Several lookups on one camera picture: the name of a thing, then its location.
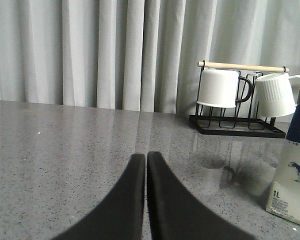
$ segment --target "speckled stone countertop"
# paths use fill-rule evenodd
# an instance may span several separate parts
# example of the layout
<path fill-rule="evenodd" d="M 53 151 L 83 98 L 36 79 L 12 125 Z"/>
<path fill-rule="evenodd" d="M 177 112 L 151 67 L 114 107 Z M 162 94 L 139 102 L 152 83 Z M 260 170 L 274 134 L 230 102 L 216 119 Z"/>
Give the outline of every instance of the speckled stone countertop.
<path fill-rule="evenodd" d="M 0 101 L 0 240 L 63 232 L 103 199 L 131 154 L 148 151 L 234 225 L 258 239 L 300 240 L 299 225 L 265 211 L 284 141 L 202 135 L 173 114 Z"/>

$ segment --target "white ceramic mug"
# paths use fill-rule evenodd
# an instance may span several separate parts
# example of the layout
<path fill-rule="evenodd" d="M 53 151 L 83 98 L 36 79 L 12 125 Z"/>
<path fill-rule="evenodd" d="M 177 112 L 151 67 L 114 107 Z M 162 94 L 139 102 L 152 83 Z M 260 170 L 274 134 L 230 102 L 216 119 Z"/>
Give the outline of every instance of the white ceramic mug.
<path fill-rule="evenodd" d="M 296 103 L 289 81 L 294 78 L 300 79 L 300 75 L 289 76 L 286 72 L 276 72 L 255 80 L 261 116 L 276 118 L 295 112 Z"/>
<path fill-rule="evenodd" d="M 236 99 L 239 80 L 248 84 L 248 93 Z M 239 76 L 234 70 L 206 69 L 202 72 L 197 103 L 210 107 L 235 108 L 236 103 L 247 101 L 252 92 L 249 79 Z"/>

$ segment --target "curtain fold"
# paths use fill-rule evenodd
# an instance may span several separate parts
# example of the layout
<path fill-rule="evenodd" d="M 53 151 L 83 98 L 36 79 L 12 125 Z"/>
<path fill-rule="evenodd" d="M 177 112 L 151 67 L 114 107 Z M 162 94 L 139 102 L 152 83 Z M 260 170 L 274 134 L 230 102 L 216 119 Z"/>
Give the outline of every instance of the curtain fold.
<path fill-rule="evenodd" d="M 145 0 L 129 0 L 126 16 L 126 44 L 123 109 L 139 111 Z"/>
<path fill-rule="evenodd" d="M 0 100 L 189 115 L 202 60 L 300 74 L 300 0 L 0 0 Z"/>

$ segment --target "black foam pad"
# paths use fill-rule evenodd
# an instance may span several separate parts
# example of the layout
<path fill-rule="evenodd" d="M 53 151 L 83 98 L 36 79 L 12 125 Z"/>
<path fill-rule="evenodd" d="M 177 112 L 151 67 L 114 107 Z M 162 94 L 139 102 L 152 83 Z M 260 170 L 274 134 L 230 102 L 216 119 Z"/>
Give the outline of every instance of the black foam pad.
<path fill-rule="evenodd" d="M 54 240 L 140 240 L 145 166 L 145 156 L 133 154 L 121 177 L 102 202 Z"/>
<path fill-rule="evenodd" d="M 254 240 L 199 202 L 160 152 L 147 155 L 147 203 L 153 240 Z"/>

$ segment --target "mug handle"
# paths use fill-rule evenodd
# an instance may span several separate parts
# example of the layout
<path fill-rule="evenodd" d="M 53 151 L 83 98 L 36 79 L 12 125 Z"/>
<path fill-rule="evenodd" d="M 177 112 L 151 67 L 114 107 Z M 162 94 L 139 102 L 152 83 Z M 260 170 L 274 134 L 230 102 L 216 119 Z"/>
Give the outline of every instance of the mug handle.
<path fill-rule="evenodd" d="M 250 97 L 251 97 L 251 93 L 252 93 L 252 83 L 248 78 L 245 78 L 243 76 L 239 76 L 238 77 L 239 80 L 243 80 L 248 84 L 248 93 L 246 94 L 246 96 L 242 99 L 236 99 L 235 102 L 236 103 L 244 103 L 246 102 Z"/>
<path fill-rule="evenodd" d="M 300 75 L 289 76 L 288 79 L 289 79 L 289 80 L 290 80 L 290 79 L 300 79 Z"/>

